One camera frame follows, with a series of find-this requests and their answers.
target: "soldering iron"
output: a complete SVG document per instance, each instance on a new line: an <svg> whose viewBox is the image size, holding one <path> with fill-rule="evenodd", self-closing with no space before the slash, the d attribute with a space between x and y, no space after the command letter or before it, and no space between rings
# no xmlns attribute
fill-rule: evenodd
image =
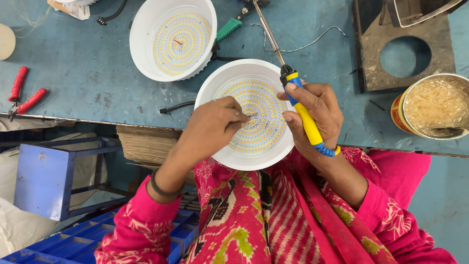
<svg viewBox="0 0 469 264"><path fill-rule="evenodd" d="M285 62L283 61L282 54L280 54L279 46L277 45L277 42L275 41L275 38L273 37L272 31L269 27L269 24L267 23L267 20L261 13L261 10L259 8L259 5L257 4L257 1L258 0L253 0L253 3L254 3L254 7L256 8L257 14L259 14L259 19L260 19L262 28L264 29L270 41L270 44L272 45L272 48L279 59L280 65L282 66L281 71L280 71L280 81L283 84L283 89L285 89L285 86L287 86L288 83L293 83L303 88L300 77L298 77L298 72L294 70L292 67L285 64ZM310 140L311 145L315 149L317 149L321 154L324 154L328 157L334 157L337 154L339 154L340 152L339 146L337 146L335 151L330 150L324 146L324 141L321 137L321 134L319 133L318 127L316 126L316 122L311 117L306 107L304 107L300 102L292 98L287 92L286 94L288 96L288 99L290 100L291 105L296 109L296 112L301 116L301 119L303 121L304 131L306 132L306 135L308 136L308 139Z"/></svg>

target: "pink kurta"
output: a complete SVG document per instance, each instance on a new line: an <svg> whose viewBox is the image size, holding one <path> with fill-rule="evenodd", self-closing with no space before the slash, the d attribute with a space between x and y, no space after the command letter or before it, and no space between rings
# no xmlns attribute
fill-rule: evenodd
<svg viewBox="0 0 469 264"><path fill-rule="evenodd" d="M456 263L405 209L431 156L343 148L368 180L351 209L296 149L272 167L236 171L212 158L194 168L200 236L181 263ZM166 263L180 199L158 204L147 178L115 216L97 263Z"/></svg>

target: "blue metal stool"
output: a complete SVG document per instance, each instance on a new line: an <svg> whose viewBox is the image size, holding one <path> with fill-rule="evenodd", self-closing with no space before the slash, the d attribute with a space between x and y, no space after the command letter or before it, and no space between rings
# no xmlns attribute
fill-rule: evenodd
<svg viewBox="0 0 469 264"><path fill-rule="evenodd" d="M78 151L54 148L56 146L93 141L99 142L98 148ZM106 147L106 142L119 143L119 145ZM21 144L14 205L27 212L52 220L63 221L70 217L129 201L134 193L110 188L108 182L100 183L103 154L118 150L122 150L120 141L103 137ZM98 158L96 161L94 185L72 190L75 158L96 154ZM94 189L126 197L69 210L72 194Z"/></svg>

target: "led circuit board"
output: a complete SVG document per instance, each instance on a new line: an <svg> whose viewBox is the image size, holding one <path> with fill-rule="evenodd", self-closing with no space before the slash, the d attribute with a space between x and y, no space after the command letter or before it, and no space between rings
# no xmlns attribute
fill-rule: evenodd
<svg viewBox="0 0 469 264"><path fill-rule="evenodd" d="M184 73L202 57L211 34L208 21L194 12L181 12L168 18L153 42L156 65L170 76Z"/></svg>
<svg viewBox="0 0 469 264"><path fill-rule="evenodd" d="M231 139L229 146L244 153L257 153L272 148L285 132L287 123L282 112L287 110L271 84L243 79L229 86L222 97L233 96L250 121Z"/></svg>

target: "circular hole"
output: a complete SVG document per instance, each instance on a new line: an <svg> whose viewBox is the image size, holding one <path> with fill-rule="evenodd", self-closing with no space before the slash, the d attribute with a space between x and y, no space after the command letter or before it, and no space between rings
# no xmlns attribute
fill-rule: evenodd
<svg viewBox="0 0 469 264"><path fill-rule="evenodd" d="M389 41L381 51L379 62L394 77L408 78L425 70L430 64L428 44L416 37L405 36Z"/></svg>

